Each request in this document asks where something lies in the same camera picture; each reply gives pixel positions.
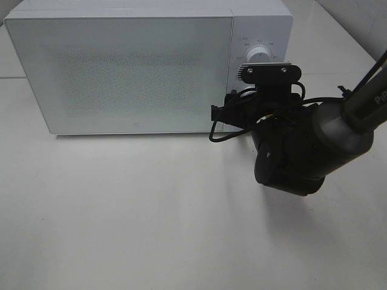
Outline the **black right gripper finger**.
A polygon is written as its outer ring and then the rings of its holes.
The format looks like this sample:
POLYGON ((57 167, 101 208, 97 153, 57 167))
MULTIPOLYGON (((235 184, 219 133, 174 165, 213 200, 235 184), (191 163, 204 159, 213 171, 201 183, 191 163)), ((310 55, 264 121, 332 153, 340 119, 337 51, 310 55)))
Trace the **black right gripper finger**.
POLYGON ((224 98, 224 107, 229 108, 232 106, 238 106, 243 103, 249 102, 255 98, 256 92, 249 94, 246 97, 241 97, 241 92, 232 91, 230 94, 226 94, 224 98))
POLYGON ((222 122, 235 127, 242 126, 242 114, 234 107, 212 105, 210 110, 212 121, 222 122))

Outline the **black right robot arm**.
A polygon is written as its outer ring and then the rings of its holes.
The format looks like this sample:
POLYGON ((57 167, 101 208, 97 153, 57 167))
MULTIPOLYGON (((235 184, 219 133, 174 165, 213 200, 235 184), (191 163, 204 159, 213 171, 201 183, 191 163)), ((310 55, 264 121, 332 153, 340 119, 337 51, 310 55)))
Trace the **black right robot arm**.
POLYGON ((211 119, 238 128, 229 138, 252 136, 258 183, 307 196, 372 147, 375 129, 386 121, 386 56, 340 97, 293 92, 301 75, 290 63, 244 63, 238 78, 248 88, 226 94, 221 107, 211 107, 211 119))

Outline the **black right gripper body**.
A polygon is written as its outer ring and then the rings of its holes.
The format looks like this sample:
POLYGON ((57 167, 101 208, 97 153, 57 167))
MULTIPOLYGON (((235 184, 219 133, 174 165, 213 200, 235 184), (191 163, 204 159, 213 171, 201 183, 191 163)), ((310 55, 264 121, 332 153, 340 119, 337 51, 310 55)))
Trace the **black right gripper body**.
POLYGON ((304 103, 306 89, 300 81, 286 85, 256 85, 255 88, 255 98, 238 105, 238 111, 242 114, 242 126, 239 127, 242 133, 258 127, 263 118, 295 126, 316 107, 314 101, 304 103))

